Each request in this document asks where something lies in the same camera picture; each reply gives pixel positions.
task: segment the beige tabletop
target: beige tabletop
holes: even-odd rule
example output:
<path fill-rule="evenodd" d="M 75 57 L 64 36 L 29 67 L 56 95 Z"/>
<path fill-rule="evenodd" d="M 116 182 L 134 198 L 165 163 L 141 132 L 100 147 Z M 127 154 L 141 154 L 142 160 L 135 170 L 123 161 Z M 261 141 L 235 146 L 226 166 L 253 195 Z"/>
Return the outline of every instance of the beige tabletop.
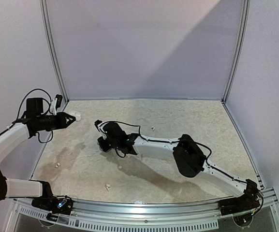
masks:
<path fill-rule="evenodd" d="M 141 133 L 151 137 L 189 134 L 212 149 L 215 164 L 257 182 L 250 159 L 219 101 L 70 101 L 65 112 L 70 111 L 79 112 L 81 120 L 54 131 L 33 175 L 35 180 L 48 181 L 56 195 L 116 203 L 194 202 L 231 195 L 207 180 L 182 176 L 173 157 L 127 155 L 122 159 L 114 151 L 102 152 L 94 126 L 97 119 L 141 125 Z M 137 130 L 121 127 L 126 133 Z"/>

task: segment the gray wall panel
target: gray wall panel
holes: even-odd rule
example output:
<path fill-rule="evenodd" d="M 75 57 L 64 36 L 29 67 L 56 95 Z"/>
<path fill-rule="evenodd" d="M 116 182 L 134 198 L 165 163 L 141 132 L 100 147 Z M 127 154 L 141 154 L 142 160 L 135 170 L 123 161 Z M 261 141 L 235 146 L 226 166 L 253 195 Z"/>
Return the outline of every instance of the gray wall panel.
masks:
<path fill-rule="evenodd" d="M 266 187 L 279 199 L 279 0 L 251 1 L 247 31 L 226 104 Z"/>
<path fill-rule="evenodd" d="M 50 0 L 71 99 L 221 99 L 243 0 Z"/>
<path fill-rule="evenodd" d="M 0 0 L 0 132 L 15 120 L 19 104 L 31 89 L 60 93 L 52 67 L 39 1 Z M 42 96 L 35 93 L 31 96 Z M 1 164 L 4 175 L 27 179 L 42 145 L 26 141 Z M 0 202 L 0 231 L 8 219 L 11 200 Z"/>

